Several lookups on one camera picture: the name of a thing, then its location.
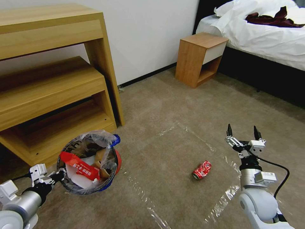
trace white wall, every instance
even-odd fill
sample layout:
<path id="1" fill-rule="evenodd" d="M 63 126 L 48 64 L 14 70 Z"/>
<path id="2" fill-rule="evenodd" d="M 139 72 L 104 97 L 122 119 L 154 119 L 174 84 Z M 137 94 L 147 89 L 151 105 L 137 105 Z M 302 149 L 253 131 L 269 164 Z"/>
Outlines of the white wall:
<path id="1" fill-rule="evenodd" d="M 104 12 L 118 85 L 177 61 L 193 31 L 198 0 L 1 0 L 0 9 L 75 2 Z M 80 55 L 84 45 L 0 62 L 0 74 Z"/>

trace white drawer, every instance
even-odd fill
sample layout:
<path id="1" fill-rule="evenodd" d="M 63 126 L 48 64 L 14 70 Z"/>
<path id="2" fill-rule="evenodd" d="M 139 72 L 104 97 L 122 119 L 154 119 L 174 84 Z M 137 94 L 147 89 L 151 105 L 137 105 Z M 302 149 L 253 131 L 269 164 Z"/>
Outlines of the white drawer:
<path id="1" fill-rule="evenodd" d="M 223 42 L 219 45 L 207 49 L 202 64 L 205 64 L 207 62 L 210 62 L 211 60 L 214 60 L 217 57 L 220 57 L 223 54 L 223 51 L 225 50 L 226 43 L 227 42 Z"/>

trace nightstand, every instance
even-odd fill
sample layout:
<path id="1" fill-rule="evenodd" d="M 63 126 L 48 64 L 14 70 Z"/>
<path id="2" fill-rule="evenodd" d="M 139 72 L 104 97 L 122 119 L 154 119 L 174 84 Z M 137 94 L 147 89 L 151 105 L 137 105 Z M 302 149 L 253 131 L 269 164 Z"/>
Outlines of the nightstand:
<path id="1" fill-rule="evenodd" d="M 228 39 L 198 33 L 180 40 L 176 79 L 193 88 L 213 77 Z"/>

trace red can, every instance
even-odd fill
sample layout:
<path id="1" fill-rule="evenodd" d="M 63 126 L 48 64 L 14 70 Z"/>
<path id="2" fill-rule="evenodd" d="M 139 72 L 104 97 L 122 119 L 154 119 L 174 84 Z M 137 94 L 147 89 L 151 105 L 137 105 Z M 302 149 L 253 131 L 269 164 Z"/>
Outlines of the red can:
<path id="1" fill-rule="evenodd" d="M 196 180 L 201 180 L 210 172 L 211 166 L 212 165 L 209 161 L 204 161 L 203 163 L 200 163 L 200 165 L 192 173 L 193 177 Z"/>

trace dark red cloth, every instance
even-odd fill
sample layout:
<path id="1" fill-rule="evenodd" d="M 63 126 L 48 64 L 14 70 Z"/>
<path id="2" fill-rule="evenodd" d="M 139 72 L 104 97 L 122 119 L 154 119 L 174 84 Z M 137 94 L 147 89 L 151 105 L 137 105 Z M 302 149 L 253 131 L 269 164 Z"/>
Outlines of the dark red cloth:
<path id="1" fill-rule="evenodd" d="M 262 15 L 258 16 L 258 13 L 249 14 L 246 17 L 246 21 L 252 24 L 263 24 L 271 25 L 277 27 L 287 27 L 287 28 L 301 28 L 305 24 L 294 24 L 293 20 L 286 19 L 287 10 L 286 7 L 281 7 L 280 11 L 276 13 L 274 17 Z"/>

